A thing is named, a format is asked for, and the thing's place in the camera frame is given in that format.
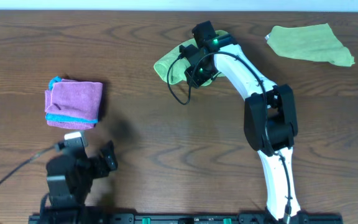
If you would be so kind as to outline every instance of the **blue towel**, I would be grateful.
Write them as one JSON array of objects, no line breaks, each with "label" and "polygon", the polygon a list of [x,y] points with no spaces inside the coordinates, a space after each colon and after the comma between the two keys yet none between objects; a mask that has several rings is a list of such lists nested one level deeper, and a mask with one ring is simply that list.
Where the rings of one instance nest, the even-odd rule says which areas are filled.
[{"label": "blue towel", "polygon": [[[53,84],[56,82],[61,82],[62,78],[60,77],[55,77],[53,79],[51,79],[51,81],[49,82],[49,90],[53,89]],[[47,121],[57,121],[57,122],[79,122],[79,123],[87,123],[87,124],[96,124],[98,122],[97,119],[93,119],[93,120],[87,120],[87,119],[83,119],[83,118],[74,118],[71,116],[65,116],[65,115],[59,115],[59,114],[51,114],[51,113],[47,113],[47,115],[45,116],[45,119]]]}]

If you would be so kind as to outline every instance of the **table surface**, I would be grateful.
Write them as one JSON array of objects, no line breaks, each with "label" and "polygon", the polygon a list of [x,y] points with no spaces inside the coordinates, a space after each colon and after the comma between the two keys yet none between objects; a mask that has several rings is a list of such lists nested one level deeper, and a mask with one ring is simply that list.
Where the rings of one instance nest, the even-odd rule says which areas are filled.
[{"label": "table surface", "polygon": [[[182,106],[153,64],[211,20],[230,32],[269,79],[295,94],[293,175],[309,212],[358,223],[358,14],[307,12],[0,11],[0,178],[69,130],[47,126],[44,90],[59,75],[104,83],[102,121],[89,155],[113,139],[119,170],[94,181],[86,203],[106,210],[237,213],[262,210],[260,159],[243,132],[243,102],[226,78]],[[350,68],[276,55],[272,27],[329,23]],[[185,98],[186,83],[173,89]],[[47,192],[49,152],[0,187],[0,221],[24,223]]]}]

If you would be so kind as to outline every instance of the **light green towel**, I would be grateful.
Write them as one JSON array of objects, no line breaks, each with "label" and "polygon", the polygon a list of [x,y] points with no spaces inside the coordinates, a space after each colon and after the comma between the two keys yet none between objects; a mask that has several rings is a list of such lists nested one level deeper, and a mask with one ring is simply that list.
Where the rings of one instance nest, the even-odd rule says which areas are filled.
[{"label": "light green towel", "polygon": [[[227,34],[227,32],[223,31],[223,30],[217,30],[216,34],[224,35],[224,34]],[[180,45],[187,47],[190,44],[193,44],[194,46],[197,47],[196,40],[194,38],[187,40]],[[154,70],[157,72],[157,74],[160,76],[160,78],[164,82],[167,82],[167,72],[168,72],[169,66],[179,56],[179,46],[180,45],[176,46],[173,50],[171,50],[169,53],[164,55],[160,60],[158,60],[154,64]],[[171,68],[171,71],[169,74],[169,78],[170,78],[169,84],[174,85],[180,81],[186,81],[185,70],[188,67],[190,67],[190,63],[185,58],[177,61],[176,64]],[[224,75],[222,73],[218,74],[218,77],[223,77],[223,76]],[[207,85],[211,84],[211,82],[212,82],[212,80],[208,80],[203,84],[203,86],[207,86]]]},{"label": "light green towel", "polygon": [[275,26],[267,37],[267,44],[282,57],[345,67],[354,64],[349,49],[335,37],[328,24],[297,28]]}]

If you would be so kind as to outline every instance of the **brown wooden tabletop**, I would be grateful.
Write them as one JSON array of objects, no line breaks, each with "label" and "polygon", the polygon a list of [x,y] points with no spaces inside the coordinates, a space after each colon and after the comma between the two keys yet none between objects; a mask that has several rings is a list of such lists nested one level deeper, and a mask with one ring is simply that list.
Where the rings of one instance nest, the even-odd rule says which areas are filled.
[{"label": "brown wooden tabletop", "polygon": [[[307,12],[0,11],[0,178],[69,130],[47,126],[44,90],[55,76],[101,81],[104,115],[87,131],[89,155],[108,139],[119,170],[94,181],[86,203],[150,213],[237,213],[267,199],[260,159],[243,132],[244,105],[226,78],[182,106],[153,64],[211,20],[230,32],[269,79],[294,90],[299,134],[293,175],[308,212],[358,223],[358,14]],[[328,23],[350,68],[276,55],[272,27]],[[186,83],[173,89],[185,98]],[[0,187],[0,221],[25,223],[47,192],[45,163]]]}]

